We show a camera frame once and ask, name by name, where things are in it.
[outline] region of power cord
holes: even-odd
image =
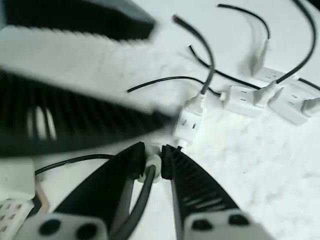
[[[206,62],[204,62],[204,61],[197,55],[197,53],[196,53],[196,51],[194,50],[194,48],[192,47],[192,45],[189,45],[188,48],[189,48],[190,52],[192,53],[193,57],[194,57],[202,66],[204,66],[204,67],[206,67],[206,68],[209,68],[209,67],[210,67],[209,64],[207,64]],[[258,89],[258,90],[260,89],[260,87],[258,87],[258,86],[256,86],[256,85],[253,85],[253,84],[248,83],[248,82],[246,82],[246,81],[242,81],[242,80],[237,79],[237,78],[235,78],[235,77],[233,77],[233,76],[227,75],[227,74],[219,71],[218,69],[216,69],[215,72],[216,72],[217,74],[219,74],[220,76],[222,76],[222,77],[224,77],[224,78],[227,78],[227,79],[229,79],[229,80],[232,80],[232,81],[234,81],[234,82],[236,82],[236,83],[239,83],[239,84],[248,86],[248,87],[253,88],[253,89]]]
[[[188,32],[190,32],[192,35],[194,35],[204,46],[205,50],[208,53],[209,60],[210,60],[210,67],[209,67],[209,74],[206,78],[206,81],[200,91],[202,95],[206,94],[207,90],[209,89],[210,83],[212,81],[212,78],[215,74],[215,61],[214,61],[214,55],[211,51],[211,48],[209,47],[209,44],[205,40],[205,38],[200,34],[199,31],[197,31],[193,26],[182,20],[177,15],[173,16],[173,21],[178,24],[180,27],[184,28]]]
[[[268,39],[271,39],[271,31],[270,31],[270,28],[267,24],[267,22],[261,17],[259,16],[258,14],[252,12],[252,11],[249,11],[247,9],[244,9],[244,8],[241,8],[241,7],[238,7],[238,6],[234,6],[234,5],[228,5],[228,4],[218,4],[217,5],[218,8],[225,8],[225,9],[232,9],[232,10],[236,10],[236,11],[239,11],[239,12],[243,12],[243,13],[246,13],[246,14],[249,14],[257,19],[260,20],[260,22],[262,22],[262,24],[264,25],[265,27],[265,30],[266,30],[266,35],[267,35],[267,38]]]
[[[293,74],[298,72],[309,61],[309,59],[311,58],[311,56],[313,55],[313,53],[315,51],[315,47],[317,44],[318,37],[317,37],[316,25],[310,15],[310,13],[307,11],[305,6],[300,1],[298,1],[298,0],[292,0],[292,1],[300,9],[300,11],[303,13],[303,15],[305,16],[305,18],[308,20],[308,22],[310,24],[311,32],[312,32],[312,44],[311,44],[311,47],[310,47],[310,50],[309,50],[307,56],[302,60],[302,62],[300,62],[294,69],[292,69],[291,71],[287,72],[285,75],[283,75],[282,77],[277,79],[276,80],[277,84],[283,82],[284,80],[286,80],[287,78],[291,77]]]
[[[156,167],[154,165],[149,166],[145,170],[145,181],[139,194],[139,197],[134,205],[134,208],[130,216],[121,224],[121,226],[111,232],[109,235],[110,240],[127,240],[132,232],[138,225],[148,202],[152,183],[156,174]]]
[[[238,6],[227,5],[227,4],[218,4],[218,8],[229,8],[229,9],[237,10],[237,11],[240,11],[240,12],[243,12],[243,13],[246,13],[246,14],[249,14],[249,15],[251,15],[251,16],[254,16],[255,18],[257,18],[258,20],[260,20],[260,21],[263,23],[263,25],[264,25],[264,27],[265,27],[265,30],[266,30],[266,32],[267,32],[267,38],[268,38],[268,39],[271,38],[271,31],[270,31],[269,25],[267,24],[267,22],[266,22],[261,16],[257,15],[256,13],[251,12],[251,11],[249,11],[249,10],[247,10],[247,9],[244,9],[244,8],[238,7]],[[305,9],[303,6],[302,6],[302,8],[304,9],[303,13],[307,13],[307,16],[310,17],[310,14],[306,11],[306,9]],[[194,57],[202,66],[204,66],[204,67],[206,67],[206,68],[209,68],[209,65],[208,65],[206,62],[204,62],[204,61],[197,55],[197,53],[196,53],[196,51],[193,49],[192,45],[190,45],[188,48],[189,48],[190,52],[192,53],[193,57]],[[235,78],[235,77],[232,77],[232,76],[230,76],[230,75],[227,75],[227,74],[219,71],[218,69],[216,69],[215,72],[216,72],[217,74],[219,74],[220,76],[222,76],[222,77],[224,77],[224,78],[227,78],[227,79],[229,79],[229,80],[232,80],[232,81],[234,81],[234,82],[236,82],[236,83],[239,83],[239,84],[242,84],[242,85],[248,86],[248,87],[250,87],[250,88],[257,89],[257,90],[260,89],[260,87],[258,87],[258,86],[256,86],[256,85],[253,85],[253,84],[251,84],[251,83],[248,83],[248,82],[242,81],[242,80],[240,80],[240,79],[237,79],[237,78]],[[312,87],[312,88],[320,91],[320,87],[317,86],[317,85],[315,85],[314,83],[312,83],[312,82],[310,82],[310,81],[307,81],[307,80],[305,80],[305,79],[303,79],[303,78],[299,78],[298,81],[300,81],[300,82],[302,82],[302,83],[304,83],[304,84],[307,84],[307,85],[309,85],[310,87]]]
[[[66,164],[72,164],[72,163],[77,163],[77,162],[82,162],[85,160],[92,160],[92,159],[111,159],[112,157],[113,157],[113,155],[110,155],[110,154],[91,154],[91,155],[79,156],[79,157],[71,158],[68,160],[56,162],[56,163],[50,164],[48,166],[44,166],[44,167],[36,170],[34,174],[37,176],[37,175],[42,174],[46,171],[64,166]]]
[[[201,80],[199,80],[197,78],[191,77],[191,76],[169,76],[169,77],[164,77],[164,78],[160,78],[160,79],[156,79],[156,80],[153,80],[153,81],[142,83],[140,85],[137,85],[137,86],[134,86],[132,88],[129,88],[126,92],[127,93],[131,93],[133,91],[136,91],[138,89],[144,88],[144,87],[152,85],[152,84],[157,84],[157,83],[160,83],[160,82],[165,82],[165,81],[169,81],[169,80],[177,80],[177,79],[189,79],[189,80],[193,80],[193,81],[198,82],[198,83],[203,84],[203,85],[205,84],[203,81],[201,81]],[[221,95],[220,93],[214,91],[211,87],[209,87],[208,90],[209,90],[209,92],[211,92],[216,97],[220,97],[220,95]]]

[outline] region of power plug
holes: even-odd
[[[205,99],[205,94],[198,93],[183,105],[173,130],[179,147],[185,148],[194,141],[206,113]]]
[[[290,88],[282,88],[269,101],[269,106],[279,115],[296,125],[302,125],[309,117],[302,112],[306,99]]]
[[[320,117],[320,97],[305,100],[301,111],[307,117]]]

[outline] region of power strip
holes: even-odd
[[[31,201],[0,202],[0,240],[12,240],[33,207]]]

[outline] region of outlet socket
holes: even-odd
[[[305,98],[293,93],[291,88],[284,87],[270,99],[268,104],[271,109],[285,119],[296,125],[302,125],[309,119],[302,112],[305,100]]]
[[[256,90],[243,86],[230,86],[227,92],[221,93],[220,100],[225,109],[254,118],[264,110],[255,105],[255,92]]]
[[[252,75],[255,79],[271,83],[272,81],[281,78],[285,73],[269,67],[261,67],[259,70],[253,71]],[[294,81],[296,79],[297,77],[293,75],[286,81]]]

